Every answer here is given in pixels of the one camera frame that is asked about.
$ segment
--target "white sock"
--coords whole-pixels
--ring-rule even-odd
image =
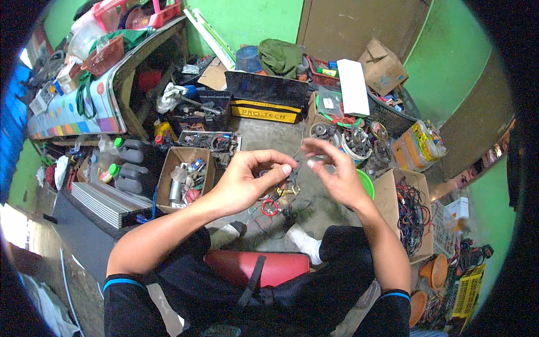
[[[286,233],[286,236],[298,246],[300,249],[300,252],[303,254],[309,255],[310,261],[314,265],[319,265],[322,263],[322,260],[320,259],[319,255],[319,248],[322,244],[322,240],[316,240],[309,236],[309,234],[305,233],[303,228],[301,228],[298,224],[294,224],[288,232]]]
[[[210,249],[219,249],[239,238],[239,232],[231,224],[226,224],[210,235]]]

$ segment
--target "black shirt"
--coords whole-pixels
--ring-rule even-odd
[[[105,280],[105,336],[169,336],[161,314],[147,288],[136,277],[111,275]],[[384,292],[361,322],[354,336],[409,336],[410,296],[403,290]],[[271,322],[224,322],[237,326],[242,336],[303,334],[294,326]],[[189,329],[180,336],[199,336]]]

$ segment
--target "fingernail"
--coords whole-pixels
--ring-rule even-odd
[[[282,167],[281,167],[282,171],[288,175],[290,174],[290,172],[292,172],[292,167],[288,164],[284,164]]]

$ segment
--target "blue wire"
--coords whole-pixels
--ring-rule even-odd
[[[146,223],[148,221],[152,221],[153,219],[155,219],[155,200],[156,199],[157,199],[157,186],[155,187],[155,192],[154,192],[154,200],[153,200],[154,205],[151,209],[151,218],[146,219],[145,217],[142,216],[142,214],[137,214],[135,218],[138,223]]]

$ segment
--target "blue trim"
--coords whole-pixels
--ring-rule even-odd
[[[404,297],[405,299],[408,299],[408,301],[410,300],[410,297],[408,297],[407,295],[405,294],[401,294],[401,293],[389,293],[389,294],[385,294],[383,295],[382,297],[379,298],[379,300],[383,299],[384,297],[387,297],[387,296],[400,296],[400,297]]]
[[[131,284],[134,284],[136,285],[137,287],[139,288],[142,288],[146,291],[148,291],[148,289],[143,286],[142,284],[138,283],[137,281],[133,281],[133,280],[130,280],[128,278],[119,278],[119,279],[115,279],[115,280],[109,280],[107,283],[105,283],[105,286],[103,287],[103,292],[105,292],[105,289],[111,285],[111,284],[116,284],[116,283],[131,283]]]

